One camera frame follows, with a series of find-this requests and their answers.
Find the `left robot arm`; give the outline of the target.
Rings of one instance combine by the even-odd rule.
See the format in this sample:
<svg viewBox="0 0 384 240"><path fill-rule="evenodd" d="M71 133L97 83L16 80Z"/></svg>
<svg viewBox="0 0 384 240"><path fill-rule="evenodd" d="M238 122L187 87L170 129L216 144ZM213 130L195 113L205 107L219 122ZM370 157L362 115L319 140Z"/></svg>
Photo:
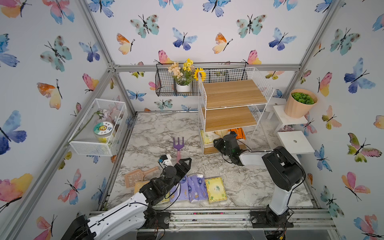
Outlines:
<svg viewBox="0 0 384 240"><path fill-rule="evenodd" d="M71 223L63 240L116 240L128 232L141 228L146 222L156 219L153 206L160 203L171 189L191 169L192 159L179 160L174 166L163 169L158 178L153 178L125 202L97 216L82 215Z"/></svg>

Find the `pale yellow tissue pack bottom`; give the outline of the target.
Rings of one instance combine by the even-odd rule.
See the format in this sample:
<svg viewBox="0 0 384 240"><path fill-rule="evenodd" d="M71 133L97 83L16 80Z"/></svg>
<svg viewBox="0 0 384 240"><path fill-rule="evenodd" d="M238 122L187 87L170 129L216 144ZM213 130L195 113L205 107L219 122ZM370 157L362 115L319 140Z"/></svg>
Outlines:
<svg viewBox="0 0 384 240"><path fill-rule="evenodd" d="M215 134L214 132L206 133L203 130L201 130L201 136L202 136L202 140L205 148L212 147L214 145L214 140L221 138L219 135Z"/></svg>

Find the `purple tissue pack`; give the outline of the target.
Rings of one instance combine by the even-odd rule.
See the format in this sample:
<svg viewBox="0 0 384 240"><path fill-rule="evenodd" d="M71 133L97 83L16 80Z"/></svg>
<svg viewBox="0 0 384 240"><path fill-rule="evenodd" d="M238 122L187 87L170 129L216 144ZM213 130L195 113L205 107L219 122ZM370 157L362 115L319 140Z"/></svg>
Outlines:
<svg viewBox="0 0 384 240"><path fill-rule="evenodd" d="M208 199L204 175L193 174L187 177L190 203Z"/></svg>
<svg viewBox="0 0 384 240"><path fill-rule="evenodd" d="M188 201L189 200L189 187L187 177L181 179L180 183L174 186L170 191L171 203L175 201Z"/></svg>

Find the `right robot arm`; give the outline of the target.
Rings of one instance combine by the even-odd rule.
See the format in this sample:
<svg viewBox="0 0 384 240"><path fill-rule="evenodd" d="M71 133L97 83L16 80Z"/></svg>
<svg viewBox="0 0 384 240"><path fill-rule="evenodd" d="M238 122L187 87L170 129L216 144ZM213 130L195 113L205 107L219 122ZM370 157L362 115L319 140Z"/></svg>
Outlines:
<svg viewBox="0 0 384 240"><path fill-rule="evenodd" d="M237 166L266 167L275 184L271 202L266 210L251 214L253 225L260 220L270 227L289 227L289 202L293 190L304 183L306 173L302 165L284 147L278 146L268 151L243 150L238 145L236 135L230 133L213 141L215 149Z"/></svg>

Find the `green tissue pack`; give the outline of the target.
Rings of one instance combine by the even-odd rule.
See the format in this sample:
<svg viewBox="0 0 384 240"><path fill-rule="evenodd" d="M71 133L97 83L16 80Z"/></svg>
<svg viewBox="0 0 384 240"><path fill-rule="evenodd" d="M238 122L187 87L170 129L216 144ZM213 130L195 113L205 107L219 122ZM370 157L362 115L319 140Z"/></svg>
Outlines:
<svg viewBox="0 0 384 240"><path fill-rule="evenodd" d="M165 197L158 203L158 205L167 204L170 202L170 193L167 193Z"/></svg>

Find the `green tissue pack shelf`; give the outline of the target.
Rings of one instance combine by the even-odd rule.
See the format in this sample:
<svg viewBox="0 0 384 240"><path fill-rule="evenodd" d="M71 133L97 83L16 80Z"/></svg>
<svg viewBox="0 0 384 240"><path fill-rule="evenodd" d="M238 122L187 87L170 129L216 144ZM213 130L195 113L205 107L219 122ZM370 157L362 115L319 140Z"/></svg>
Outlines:
<svg viewBox="0 0 384 240"><path fill-rule="evenodd" d="M227 200L227 193L222 178L205 179L205 183L210 204Z"/></svg>

